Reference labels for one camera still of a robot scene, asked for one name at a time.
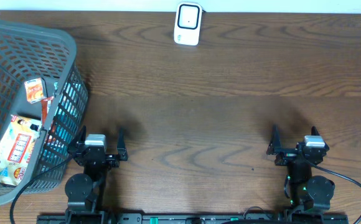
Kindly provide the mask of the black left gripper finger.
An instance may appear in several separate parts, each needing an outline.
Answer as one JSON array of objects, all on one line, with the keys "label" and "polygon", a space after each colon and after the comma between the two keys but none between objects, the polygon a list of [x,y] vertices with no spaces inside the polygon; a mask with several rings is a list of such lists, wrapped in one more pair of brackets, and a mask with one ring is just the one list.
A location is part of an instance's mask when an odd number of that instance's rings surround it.
[{"label": "black left gripper finger", "polygon": [[86,139],[86,126],[83,126],[73,139],[73,146],[78,147],[80,144],[84,144]]},{"label": "black left gripper finger", "polygon": [[128,152],[126,149],[126,144],[124,141],[124,131],[120,128],[118,132],[118,141],[117,141],[117,151],[120,161],[127,161],[128,160]]}]

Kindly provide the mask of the teal mouthwash bottle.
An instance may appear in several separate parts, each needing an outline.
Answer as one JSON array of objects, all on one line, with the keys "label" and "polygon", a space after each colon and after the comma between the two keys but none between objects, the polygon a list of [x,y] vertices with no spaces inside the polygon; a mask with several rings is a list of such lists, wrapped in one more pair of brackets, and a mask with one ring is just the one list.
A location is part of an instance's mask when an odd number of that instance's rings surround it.
[{"label": "teal mouthwash bottle", "polygon": [[81,83],[66,83],[63,95],[59,99],[54,120],[47,139],[47,146],[67,157],[67,147],[77,134],[87,96]]}]

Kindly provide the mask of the red candy bar wrapper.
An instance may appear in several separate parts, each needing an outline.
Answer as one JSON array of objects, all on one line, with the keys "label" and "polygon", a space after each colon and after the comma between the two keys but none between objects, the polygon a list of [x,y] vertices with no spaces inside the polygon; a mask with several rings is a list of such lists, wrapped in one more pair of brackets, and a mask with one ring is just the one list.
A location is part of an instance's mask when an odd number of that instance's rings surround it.
[{"label": "red candy bar wrapper", "polygon": [[41,123],[45,124],[45,121],[47,119],[48,113],[49,113],[49,109],[51,107],[52,101],[53,101],[54,97],[48,97],[48,98],[44,98],[43,100],[41,100],[41,107],[42,107],[42,116],[41,116]]}]

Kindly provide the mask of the yellow snack bag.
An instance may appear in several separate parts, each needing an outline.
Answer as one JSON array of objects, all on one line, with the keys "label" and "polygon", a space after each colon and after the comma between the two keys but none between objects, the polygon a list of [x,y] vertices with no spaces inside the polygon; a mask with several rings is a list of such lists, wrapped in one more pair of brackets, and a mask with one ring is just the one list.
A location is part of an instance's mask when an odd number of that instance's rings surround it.
[{"label": "yellow snack bag", "polygon": [[25,176],[42,123],[12,115],[0,140],[0,184],[17,186]]}]

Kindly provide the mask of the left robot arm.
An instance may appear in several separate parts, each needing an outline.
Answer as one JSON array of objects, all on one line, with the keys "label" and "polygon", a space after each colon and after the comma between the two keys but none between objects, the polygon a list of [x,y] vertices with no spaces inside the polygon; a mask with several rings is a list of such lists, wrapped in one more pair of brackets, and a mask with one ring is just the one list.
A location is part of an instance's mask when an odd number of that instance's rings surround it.
[{"label": "left robot arm", "polygon": [[65,184],[68,197],[65,223],[116,223],[116,215],[103,208],[106,177],[121,161],[128,160],[124,131],[118,131],[117,154],[106,152],[104,134],[87,135],[83,127],[68,146],[68,153],[83,172],[71,176]]}]

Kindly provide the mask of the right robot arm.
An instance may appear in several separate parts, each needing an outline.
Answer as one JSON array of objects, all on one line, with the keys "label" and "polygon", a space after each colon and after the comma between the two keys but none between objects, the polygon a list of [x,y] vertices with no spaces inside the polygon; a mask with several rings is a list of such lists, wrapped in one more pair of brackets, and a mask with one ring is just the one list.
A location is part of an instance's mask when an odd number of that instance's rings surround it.
[{"label": "right robot arm", "polygon": [[321,175],[313,175],[312,168],[323,161],[329,146],[313,126],[295,147],[283,147],[279,130],[273,126],[267,155],[274,155],[274,164],[287,167],[284,193],[292,201],[292,208],[300,212],[323,213],[330,209],[335,184]]}]

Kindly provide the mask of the white barcode scanner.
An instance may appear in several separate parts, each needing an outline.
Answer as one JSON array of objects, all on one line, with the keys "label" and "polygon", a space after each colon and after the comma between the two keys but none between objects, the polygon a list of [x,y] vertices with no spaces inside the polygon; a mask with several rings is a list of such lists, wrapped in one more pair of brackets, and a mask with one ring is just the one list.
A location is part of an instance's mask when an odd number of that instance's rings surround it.
[{"label": "white barcode scanner", "polygon": [[199,43],[202,7],[194,2],[180,2],[174,23],[174,42],[196,46]]}]

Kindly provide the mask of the orange small box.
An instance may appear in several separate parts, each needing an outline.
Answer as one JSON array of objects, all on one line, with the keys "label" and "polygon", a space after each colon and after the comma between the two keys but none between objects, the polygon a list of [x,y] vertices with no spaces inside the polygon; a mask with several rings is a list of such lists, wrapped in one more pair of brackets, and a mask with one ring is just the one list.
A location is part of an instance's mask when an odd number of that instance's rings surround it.
[{"label": "orange small box", "polygon": [[34,78],[24,82],[26,100],[30,104],[47,98],[46,85],[43,78]]}]

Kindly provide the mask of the grey plastic basket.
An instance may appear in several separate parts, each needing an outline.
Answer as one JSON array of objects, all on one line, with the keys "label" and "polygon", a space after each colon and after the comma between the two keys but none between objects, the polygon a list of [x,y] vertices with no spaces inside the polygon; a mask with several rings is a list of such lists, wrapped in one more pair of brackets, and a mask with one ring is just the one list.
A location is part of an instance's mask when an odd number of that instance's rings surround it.
[{"label": "grey plastic basket", "polygon": [[[47,96],[54,97],[25,176],[17,186],[0,184],[0,205],[11,202],[19,192],[47,192],[61,183],[65,172],[63,162],[67,157],[55,152],[46,142],[65,84],[85,86],[75,63],[76,55],[75,40],[62,30],[0,21],[0,140],[12,115],[41,119],[41,104],[30,104],[26,100],[25,81],[43,78]],[[84,89],[86,108],[88,90],[86,86]]]}]

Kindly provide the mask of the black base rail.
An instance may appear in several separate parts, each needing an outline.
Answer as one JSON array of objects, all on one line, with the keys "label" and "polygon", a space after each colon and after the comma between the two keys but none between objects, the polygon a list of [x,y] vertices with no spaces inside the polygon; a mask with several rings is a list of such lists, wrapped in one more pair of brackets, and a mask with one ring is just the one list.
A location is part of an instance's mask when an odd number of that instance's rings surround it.
[{"label": "black base rail", "polygon": [[39,215],[37,223],[112,223],[112,224],[220,224],[220,223],[348,223],[346,215],[297,215],[293,218],[278,218],[264,213],[246,215],[143,215],[140,213],[111,214],[108,217],[93,215]]}]

